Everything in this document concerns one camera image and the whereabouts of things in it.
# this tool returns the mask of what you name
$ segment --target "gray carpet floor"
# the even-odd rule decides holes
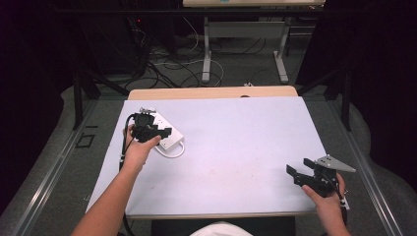
[[[195,85],[214,87],[220,86],[216,75],[221,77],[222,87],[240,87],[251,82],[255,86],[281,85],[277,78],[275,64],[271,52],[276,49],[277,41],[261,39],[251,50],[260,52],[255,54],[239,53],[251,47],[257,38],[248,39],[219,39],[212,45],[213,53],[211,71],[212,80],[208,84],[198,83],[197,77],[203,67],[202,63],[194,63],[187,66],[187,69],[172,70],[177,66],[158,65],[160,71],[178,84],[183,83],[184,87]],[[290,78],[290,84],[294,85],[299,66],[309,38],[292,38],[290,55],[284,57],[284,64]],[[200,60],[203,55],[198,50],[191,50],[193,46],[183,48],[180,53],[189,57],[197,56],[191,61]],[[221,54],[220,52],[236,52],[238,54]],[[152,58],[161,57],[163,50],[154,50]],[[164,63],[166,58],[152,60],[154,64]],[[118,82],[121,86],[126,78],[113,77],[111,80]],[[128,89],[144,89],[153,84],[153,80],[141,80],[127,85]],[[101,168],[107,146],[110,142],[123,100],[126,97],[120,96],[117,92],[105,86],[99,86],[102,96],[98,101],[85,99],[85,108],[89,110],[89,116],[78,130],[77,138],[67,152],[63,152],[64,146],[70,145],[68,141],[74,136],[72,126],[74,122],[74,101],[72,91],[69,88],[62,96],[65,100],[65,107],[60,121],[51,135],[43,153],[33,167],[28,179],[22,185],[19,193],[15,196],[9,207],[0,218],[1,235],[13,235],[17,232],[16,227],[22,226],[22,217],[28,210],[30,201],[42,184],[44,177],[51,165],[64,155],[68,156],[64,162],[63,171],[57,176],[53,183],[53,191],[47,196],[46,201],[41,205],[29,226],[29,235],[68,235],[71,233],[77,222],[83,216],[88,196],[92,193],[95,181]],[[340,107],[340,100],[325,101],[322,96],[323,88],[316,88],[305,95],[307,107],[316,125],[323,145],[331,155],[339,160],[357,168],[357,162],[353,158],[352,148],[347,144],[343,130],[339,126],[338,117],[332,112],[332,107]],[[417,227],[414,222],[416,218],[417,198],[414,191],[397,176],[386,171],[372,162],[369,157],[370,134],[361,114],[354,106],[351,107],[352,134],[364,154],[367,163],[372,170],[378,185],[387,198],[387,204],[392,211],[394,218],[398,221],[404,235],[417,235]],[[381,221],[380,212],[370,197],[369,189],[364,184],[363,177],[358,173],[347,173],[343,175],[349,193],[347,200],[351,207],[348,212],[348,228],[353,235],[390,235]],[[132,221],[132,229],[137,235],[150,235],[150,221]],[[321,235],[324,229],[316,215],[296,216],[297,235]]]

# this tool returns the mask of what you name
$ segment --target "white object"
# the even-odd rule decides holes
[[[236,225],[227,222],[218,222],[208,225],[190,236],[252,236],[252,234]]]
[[[152,150],[126,213],[134,218],[312,213],[313,202],[285,171],[310,173],[303,159],[326,155],[302,97],[127,100],[90,206],[118,173],[126,117],[154,107],[184,137],[180,158]]]
[[[180,145],[182,150],[179,152],[180,155],[184,152],[184,136],[179,132],[171,123],[169,123],[157,110],[150,115],[154,116],[155,119],[153,121],[153,125],[157,125],[159,130],[163,130],[165,128],[171,128],[172,132],[167,138],[161,140],[159,142],[159,146],[156,147],[158,150],[161,150],[163,155],[166,157],[178,157],[177,155],[172,155],[175,149],[177,149]]]
[[[203,65],[202,81],[209,82],[211,51],[209,39],[211,37],[268,37],[280,38],[278,51],[273,51],[279,78],[282,83],[288,83],[288,77],[282,61],[282,53],[288,36],[290,18],[285,22],[209,22],[205,18],[205,62]]]

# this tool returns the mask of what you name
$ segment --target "electrical wire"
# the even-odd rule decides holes
[[[250,79],[246,82],[246,84],[248,84],[248,83],[253,84],[253,83],[254,83],[254,82],[253,82],[254,77],[255,77],[257,74],[261,73],[261,72],[271,72],[274,76],[278,77],[278,73],[276,73],[275,71],[273,71],[273,70],[271,70],[271,69],[262,69],[262,70],[259,70],[259,71],[255,72],[255,73],[251,76],[251,78],[250,78]]]
[[[199,45],[199,34],[197,33],[196,29],[194,29],[193,25],[191,25],[191,23],[185,17],[183,19],[190,26],[190,28],[194,32],[194,38],[196,40],[196,45],[193,48],[190,49],[190,51],[193,51]]]
[[[165,156],[166,158],[177,158],[180,155],[182,155],[184,153],[184,151],[185,151],[185,145],[184,145],[184,143],[180,142],[180,146],[182,148],[181,151],[178,154],[175,154],[175,155],[166,154],[162,150],[160,150],[159,147],[154,147],[154,149],[156,149],[157,152],[159,152],[161,155]]]
[[[287,73],[287,76],[293,77],[295,73],[301,68],[301,64],[304,60],[304,55],[306,54],[306,50],[304,50],[301,54],[300,60],[297,63],[297,67],[294,68],[290,73]]]
[[[164,48],[166,52],[169,52],[169,50],[165,47],[165,45],[164,45],[163,43],[161,43],[161,42],[160,42],[157,38],[152,37],[152,39],[153,39],[153,41],[157,42],[157,44],[158,44],[160,47]],[[187,46],[187,45],[189,45],[189,44],[190,44],[190,43],[187,43],[187,44],[185,44],[185,45],[183,45],[183,46],[179,46],[179,47],[177,47],[177,51],[178,51],[178,49],[183,48],[183,47],[185,47],[185,46]],[[202,54],[202,52],[203,52],[203,50],[202,50],[202,49],[200,49],[200,50],[195,50],[196,48],[197,48],[197,46],[194,46],[194,47],[193,47],[193,50],[194,50],[194,51],[198,51],[198,52],[199,52],[199,54],[197,54],[196,56],[193,56],[193,59],[194,59],[194,58],[196,58],[196,57],[199,57],[199,56]]]
[[[129,127],[129,121],[131,118],[134,118],[135,114],[131,114],[127,119],[125,123],[125,134],[123,137],[123,144],[122,144],[122,154],[120,156],[120,162],[119,162],[119,171],[123,168],[123,164],[125,162],[126,157],[126,151],[128,150],[130,144],[132,143],[133,139],[129,141],[129,143],[126,145],[126,139],[128,137],[128,127]],[[126,213],[123,213],[123,225],[125,226],[126,232],[129,236],[135,236],[135,234],[132,232],[131,228],[129,227],[128,219],[126,217]]]
[[[166,81],[168,84],[170,84],[173,88],[180,88],[179,85],[175,84],[174,82],[172,82],[168,77],[166,77],[165,75],[163,75],[156,67],[154,64],[152,64],[151,62],[148,62],[148,66],[151,70],[153,70],[156,74],[160,75],[161,79]]]
[[[166,59],[162,64],[158,64],[158,65],[163,65],[166,69],[168,70],[181,70],[186,68],[187,66],[189,66],[190,64],[190,59],[188,57],[186,57],[187,62],[179,62],[178,60],[172,59],[172,58],[168,58]]]
[[[165,82],[165,81],[163,81],[163,80],[161,80],[160,78],[155,78],[155,77],[147,77],[147,78],[139,78],[139,79],[137,79],[137,81],[145,81],[145,80],[154,80],[155,81],[155,83],[153,83],[153,85],[152,86],[150,86],[148,89],[153,89],[153,88],[155,88],[156,87],[156,85],[158,84],[158,83],[163,83],[167,88],[169,88],[169,89],[171,89],[172,88],[172,86],[170,86],[167,82]],[[136,81],[132,81],[132,82],[129,82],[129,83],[127,83],[126,85],[125,85],[125,89],[127,88],[127,86],[129,86],[131,83],[133,83],[133,82],[136,82]]]
[[[193,62],[186,62],[186,63],[182,63],[182,64],[187,64],[187,65],[191,65],[191,64],[195,64],[198,62],[204,62],[205,60],[197,60],[197,61],[193,61]],[[221,76],[220,79],[218,80],[218,82],[214,85],[215,87],[217,87],[217,85],[221,84],[221,81],[224,77],[224,69],[223,67],[220,65],[220,63],[214,61],[214,60],[210,60],[210,62],[214,62],[215,64],[217,64],[217,66],[221,69]],[[154,66],[161,66],[161,65],[173,65],[176,66],[178,64],[174,64],[174,63],[157,63],[157,64],[153,64]]]
[[[189,71],[190,73],[191,73],[191,75],[194,77],[194,78],[196,78],[196,80],[198,80],[198,78],[197,78],[197,76],[196,76],[196,74],[194,74],[190,69],[188,69],[187,68],[187,66],[188,65],[190,65],[190,64],[185,64],[185,65],[187,65],[187,66],[184,66],[183,64],[181,64],[181,63],[179,63],[179,62],[177,62],[177,61],[175,61],[175,60],[173,60],[174,62],[176,62],[176,63],[178,63],[178,65],[180,65],[183,69],[185,69],[185,70],[187,70],[187,71]]]
[[[255,52],[248,52],[250,51],[252,48],[255,47],[255,45],[258,44],[258,42],[261,41],[261,37],[254,43],[252,44],[248,49],[242,51],[242,52],[220,52],[220,51],[212,51],[213,54],[219,54],[219,55],[242,55],[242,54],[249,54],[249,55],[253,55],[253,54],[257,54],[259,52],[261,52],[262,50],[264,50],[265,46],[267,45],[267,39],[264,38],[264,44],[262,45],[262,47],[260,49],[258,49],[258,51]]]
[[[212,48],[214,45],[217,45],[219,48],[218,48],[218,49],[214,49],[214,48]],[[216,42],[216,41],[211,41],[211,42],[209,43],[209,50],[210,50],[211,52],[219,52],[222,48],[223,48],[223,47],[221,46],[221,44],[220,44],[219,42]]]
[[[84,4],[83,1],[80,1],[80,3],[82,4],[83,8],[86,7],[86,5]],[[133,63],[133,64],[137,64],[137,62],[133,59],[128,57],[127,55],[125,55],[123,52],[121,52],[119,50],[119,48],[113,43],[113,41],[110,39],[110,37],[103,31],[103,29],[101,28],[101,26],[98,24],[97,20],[92,20],[94,22],[94,25],[98,28],[98,30],[100,31],[101,35],[104,36],[104,38],[107,40],[107,42],[111,45],[111,47],[117,52],[117,54],[119,54],[120,56],[122,56],[125,60]]]
[[[199,73],[196,73],[196,76],[197,75],[202,75],[203,73],[209,73],[211,76],[216,76],[216,77],[218,77],[219,79],[220,79],[220,76],[219,75],[217,75],[217,74],[215,74],[215,73],[213,73],[213,72],[199,72]],[[180,86],[181,86],[181,88],[183,88],[184,87],[184,84],[188,81],[188,80],[190,80],[191,78],[194,78],[194,77],[192,77],[192,76],[190,76],[190,77],[188,77],[188,78],[186,78],[181,84],[180,84]],[[199,79],[196,79],[196,81],[197,81],[197,84],[196,85],[188,85],[187,86],[187,88],[207,88],[208,86],[205,86],[205,85],[201,85],[201,83],[200,83],[200,80]]]
[[[339,197],[340,200],[340,210],[341,210],[341,215],[342,215],[342,219],[343,219],[343,223],[344,225],[347,225],[347,209],[345,206],[345,199],[344,197],[340,194],[340,190],[338,189],[338,186],[334,186],[334,184],[329,180],[329,178],[324,175],[323,173],[321,173],[321,176],[323,178],[326,179],[326,181],[328,181],[331,185],[331,187],[334,189],[334,191],[337,193],[337,196]]]

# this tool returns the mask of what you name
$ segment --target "human arm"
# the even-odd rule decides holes
[[[337,181],[339,183],[339,192],[344,197],[345,183],[339,174],[337,174]],[[350,235],[343,222],[340,209],[340,198],[336,192],[333,192],[327,198],[323,198],[307,185],[304,185],[301,188],[316,204],[316,212],[320,222],[329,236]]]
[[[123,168],[79,222],[72,235],[117,235],[135,180],[147,161],[150,150],[160,136],[138,143],[129,126],[126,137],[126,157]]]

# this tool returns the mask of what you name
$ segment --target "white cable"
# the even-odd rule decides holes
[[[223,70],[223,67],[222,66],[220,66],[220,64],[218,63],[218,62],[216,62],[216,61],[213,61],[213,60],[210,60],[210,61],[212,61],[212,62],[214,62],[215,64],[217,64],[219,67],[220,67],[220,69],[221,69],[221,77],[220,77],[220,79],[218,80],[218,82],[217,83],[215,83],[215,87],[218,85],[218,83],[220,83],[221,82],[221,80],[223,79],[223,76],[224,76],[224,70]]]
[[[184,62],[184,63],[169,63],[169,62],[164,62],[164,63],[156,63],[153,64],[155,66],[162,66],[162,65],[168,65],[168,66],[178,66],[178,65],[190,65],[190,64],[194,64],[194,63],[198,63],[198,62],[204,62],[205,60],[197,60],[194,62]]]
[[[196,31],[196,29],[194,29],[194,27],[191,25],[191,23],[186,19],[186,18],[184,18],[184,21],[186,21],[187,22],[187,24],[191,27],[191,29],[193,29],[193,31],[194,31],[194,36],[195,36],[195,39],[196,39],[196,45],[192,48],[192,49],[190,49],[190,51],[193,51],[194,49],[196,49],[196,47],[199,45],[199,34],[197,33],[197,31]]]
[[[182,155],[183,153],[184,153],[184,151],[185,151],[185,145],[184,145],[184,143],[182,143],[182,142],[180,142],[180,146],[182,147],[182,150],[181,150],[181,152],[180,153],[178,153],[178,154],[176,154],[176,155],[168,155],[168,154],[165,154],[162,150],[160,150],[158,147],[154,147],[156,150],[157,150],[157,152],[159,152],[161,155],[163,155],[163,156],[165,156],[165,157],[167,157],[167,158],[177,158],[177,157],[179,157],[180,155]]]

